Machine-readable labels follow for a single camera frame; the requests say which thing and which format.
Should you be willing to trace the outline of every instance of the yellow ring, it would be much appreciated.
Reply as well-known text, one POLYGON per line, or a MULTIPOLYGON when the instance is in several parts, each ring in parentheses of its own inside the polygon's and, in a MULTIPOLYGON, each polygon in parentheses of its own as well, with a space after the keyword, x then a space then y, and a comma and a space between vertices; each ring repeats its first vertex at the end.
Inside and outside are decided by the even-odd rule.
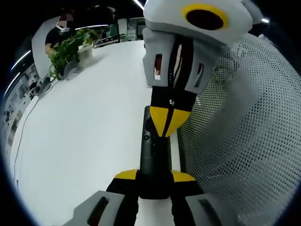
POLYGON ((208 5, 208 4, 191 4, 191 5, 184 7, 182 12, 183 12, 183 16, 184 16, 185 20, 187 20, 187 18, 186 18, 187 14, 193 10, 206 10, 206 11, 212 12, 212 13, 218 15, 222 19, 222 21, 223 21, 222 28, 226 28, 229 26, 229 17, 227 16, 227 14, 225 14, 221 9, 219 9, 215 6, 212 6, 212 5, 208 5))

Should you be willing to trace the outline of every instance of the black circular lens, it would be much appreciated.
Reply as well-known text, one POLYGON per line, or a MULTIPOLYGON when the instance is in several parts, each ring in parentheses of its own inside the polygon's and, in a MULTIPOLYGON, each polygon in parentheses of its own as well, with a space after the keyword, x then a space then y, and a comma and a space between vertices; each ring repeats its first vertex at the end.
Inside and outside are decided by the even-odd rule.
POLYGON ((220 29, 224 25, 224 22, 218 15, 207 10, 190 11, 186 18, 192 25, 210 31, 220 29))

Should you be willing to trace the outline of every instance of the white table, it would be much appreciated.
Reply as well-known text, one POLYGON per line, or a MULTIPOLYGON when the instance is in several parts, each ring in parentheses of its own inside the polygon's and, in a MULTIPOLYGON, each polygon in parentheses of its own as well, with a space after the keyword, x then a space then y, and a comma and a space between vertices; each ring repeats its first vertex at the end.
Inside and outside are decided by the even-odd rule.
MULTIPOLYGON (((62 225, 76 206, 105 191, 116 174, 139 167, 143 112, 151 102, 143 41, 105 46, 93 54, 95 64, 57 83, 35 107, 33 100, 22 139, 21 123, 15 135, 10 171, 14 174, 17 156, 15 183, 41 225, 62 225)), ((179 170, 176 135, 171 144, 173 169, 179 170)), ((169 200, 139 204, 136 225, 174 225, 169 200)))

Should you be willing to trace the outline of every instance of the ceiling light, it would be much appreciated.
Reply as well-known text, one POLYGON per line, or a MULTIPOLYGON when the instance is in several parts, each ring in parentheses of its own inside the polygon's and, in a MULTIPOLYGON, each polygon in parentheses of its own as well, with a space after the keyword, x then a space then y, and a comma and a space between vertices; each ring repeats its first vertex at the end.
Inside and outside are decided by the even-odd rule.
POLYGON ((21 73, 21 72, 19 72, 19 73, 14 77, 14 79, 11 81, 11 83, 8 85, 8 88, 6 89, 6 91, 5 91, 4 95, 3 95, 3 97, 5 97, 6 93, 7 93, 8 90, 9 90, 9 88, 10 88, 11 85, 14 83, 14 81, 17 79, 17 77, 19 76, 20 73, 21 73))
POLYGON ((269 23, 269 19, 266 19, 266 18, 263 18, 263 19, 261 19, 261 21, 263 21, 264 23, 269 23))
POLYGON ((92 25, 92 26, 87 26, 87 27, 79 27, 79 28, 75 28, 76 30, 79 29, 83 29, 83 28, 90 28, 90 27, 105 27, 108 26, 107 24, 103 24, 103 25, 92 25))
POLYGON ((26 53, 24 53, 23 56, 20 57, 20 59, 17 60, 17 62, 12 66, 10 70, 12 70, 21 60, 23 60, 28 54, 30 54, 31 50, 28 50, 26 53))
POLYGON ((144 10, 143 5, 138 0, 133 0, 142 10, 144 10))

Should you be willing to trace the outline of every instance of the black shirt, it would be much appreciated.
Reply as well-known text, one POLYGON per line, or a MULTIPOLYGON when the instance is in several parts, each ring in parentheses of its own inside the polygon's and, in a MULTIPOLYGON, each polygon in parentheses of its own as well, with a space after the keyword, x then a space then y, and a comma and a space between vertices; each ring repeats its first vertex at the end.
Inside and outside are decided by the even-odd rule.
POLYGON ((45 40, 45 44, 51 43, 51 48, 53 48, 57 43, 61 44, 64 40, 72 36, 72 32, 61 33, 60 29, 57 27, 52 28, 45 40))

